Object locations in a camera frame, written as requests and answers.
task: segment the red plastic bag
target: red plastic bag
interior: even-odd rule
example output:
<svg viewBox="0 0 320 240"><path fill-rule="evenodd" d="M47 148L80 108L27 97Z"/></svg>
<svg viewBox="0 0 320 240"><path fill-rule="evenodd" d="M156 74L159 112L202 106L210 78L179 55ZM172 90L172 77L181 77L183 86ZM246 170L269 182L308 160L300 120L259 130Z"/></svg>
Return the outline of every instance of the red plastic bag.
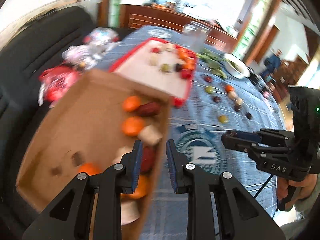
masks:
<svg viewBox="0 0 320 240"><path fill-rule="evenodd" d="M43 104L43 100L55 102L62 98L79 77L79 72L65 65L45 70L39 76L42 83L39 91L39 105Z"/></svg>

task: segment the red and white tray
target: red and white tray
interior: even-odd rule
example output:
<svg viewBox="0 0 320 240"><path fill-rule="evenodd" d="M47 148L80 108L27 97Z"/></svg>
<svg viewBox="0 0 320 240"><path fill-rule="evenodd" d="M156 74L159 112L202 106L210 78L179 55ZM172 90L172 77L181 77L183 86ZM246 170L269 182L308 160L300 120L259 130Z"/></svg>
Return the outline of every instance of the red and white tray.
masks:
<svg viewBox="0 0 320 240"><path fill-rule="evenodd" d="M180 77L180 73L174 71L174 68L172 73L164 73L159 70L162 64L167 63L174 66L179 62L178 54L168 51L161 52L158 64L151 66L151 49L162 43L168 42L159 38L145 40L118 59L109 68L109 72L116 72L127 79L166 92L173 96L173 104L176 107L181 107L189 96L194 71L192 71L191 77L185 80ZM187 52L190 57L194 57L195 61L197 60L194 52L191 50L187 50Z"/></svg>

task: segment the black leather couch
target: black leather couch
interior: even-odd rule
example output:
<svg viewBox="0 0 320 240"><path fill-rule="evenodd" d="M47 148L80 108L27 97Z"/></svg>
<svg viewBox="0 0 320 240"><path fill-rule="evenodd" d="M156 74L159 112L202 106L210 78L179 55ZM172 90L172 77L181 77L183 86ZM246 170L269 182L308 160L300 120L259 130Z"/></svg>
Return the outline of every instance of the black leather couch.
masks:
<svg viewBox="0 0 320 240"><path fill-rule="evenodd" d="M38 77L94 28L82 8L64 8L34 21L0 52L0 219L17 239L38 215L15 187L28 144L49 111L37 103Z"/></svg>

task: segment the person in background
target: person in background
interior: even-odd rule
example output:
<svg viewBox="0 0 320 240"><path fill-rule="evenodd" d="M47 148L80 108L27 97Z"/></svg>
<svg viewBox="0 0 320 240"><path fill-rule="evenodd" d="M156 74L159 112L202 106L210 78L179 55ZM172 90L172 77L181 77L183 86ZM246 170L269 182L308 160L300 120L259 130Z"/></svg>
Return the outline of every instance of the person in background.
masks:
<svg viewBox="0 0 320 240"><path fill-rule="evenodd" d="M278 200L282 200L288 195L288 186L301 187L299 195L290 201L294 204L296 211L301 215L301 219L281 226L286 240L298 235L307 224L308 214L320 192L320 174L308 174L301 182L277 178L276 195Z"/></svg>
<svg viewBox="0 0 320 240"><path fill-rule="evenodd" d="M269 75L272 76L277 72L277 69L281 66L281 55L282 51L278 49L276 53L265 59L264 65L267 67L267 69L260 73L260 76L262 76L263 79Z"/></svg>

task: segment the black cable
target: black cable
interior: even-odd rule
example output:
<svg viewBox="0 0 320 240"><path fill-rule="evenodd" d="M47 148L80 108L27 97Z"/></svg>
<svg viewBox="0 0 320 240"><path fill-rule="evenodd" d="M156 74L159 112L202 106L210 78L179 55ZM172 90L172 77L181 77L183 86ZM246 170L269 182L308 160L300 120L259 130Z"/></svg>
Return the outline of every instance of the black cable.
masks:
<svg viewBox="0 0 320 240"><path fill-rule="evenodd" d="M265 183L263 183L263 185L261 186L261 188L259 188L259 190L257 191L257 193L254 195L254 198L257 198L257 196L260 194L260 192L263 190L263 188L268 184L268 182L272 179L273 175L271 174L270 177L266 180Z"/></svg>

